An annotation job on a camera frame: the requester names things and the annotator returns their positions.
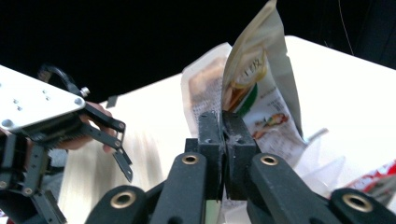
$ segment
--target black background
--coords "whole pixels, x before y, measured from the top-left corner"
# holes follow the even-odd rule
[[[373,41],[367,37],[373,33],[367,24],[375,19],[375,2],[342,1],[357,56],[372,55],[373,49],[364,47]],[[264,4],[259,0],[1,0],[0,64],[35,77],[42,63],[53,63],[79,87],[90,89],[87,100],[99,103],[180,73],[218,44],[232,45]],[[351,53],[337,1],[279,0],[277,8],[286,35]],[[391,27],[384,30],[383,45],[394,44],[389,42]],[[369,60],[392,67],[394,51],[384,58],[384,50],[375,49],[379,56]]]

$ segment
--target white table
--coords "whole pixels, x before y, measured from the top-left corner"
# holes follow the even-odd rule
[[[287,36],[286,42],[304,135],[329,130],[316,146],[318,166],[346,157],[337,187],[396,159],[396,71],[298,37]],[[109,109],[127,124],[124,147],[134,163],[132,184],[143,190],[166,178],[191,137],[180,78],[177,74],[123,94]],[[113,157],[93,141],[70,152],[59,205],[69,223],[83,223],[100,198],[122,184],[128,183]]]

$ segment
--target silver metal plate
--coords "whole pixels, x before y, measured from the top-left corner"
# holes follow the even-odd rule
[[[83,98],[0,65],[0,128],[12,132],[77,111]]]

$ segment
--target white surface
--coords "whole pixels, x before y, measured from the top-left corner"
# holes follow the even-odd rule
[[[0,65],[0,128],[8,131],[79,110],[83,98]],[[7,126],[4,120],[12,121]]]
[[[396,71],[297,37],[287,36],[286,43],[304,136],[329,129],[312,146],[319,149],[318,167],[346,158],[336,187],[395,159]],[[179,84],[180,75],[169,77],[122,95],[110,109],[127,124],[124,146],[134,163],[132,184],[144,190],[166,178],[191,136]],[[100,198],[121,184],[126,181],[112,156],[91,142],[70,153],[59,205],[69,223],[83,223]]]

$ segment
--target robotic arm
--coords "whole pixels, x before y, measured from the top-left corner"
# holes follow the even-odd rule
[[[46,83],[51,75],[59,76],[67,91]],[[31,198],[48,223],[65,223],[51,192],[40,188],[41,179],[50,168],[49,149],[62,141],[89,135],[115,149],[113,156],[130,182],[132,162],[122,148],[125,123],[87,104],[83,99],[86,90],[80,91],[59,68],[44,65],[39,78],[41,81],[0,66],[0,129],[9,133],[0,161],[0,190]],[[113,129],[116,136],[81,121],[81,115]],[[33,147],[29,165],[24,167],[26,138],[32,140]]]

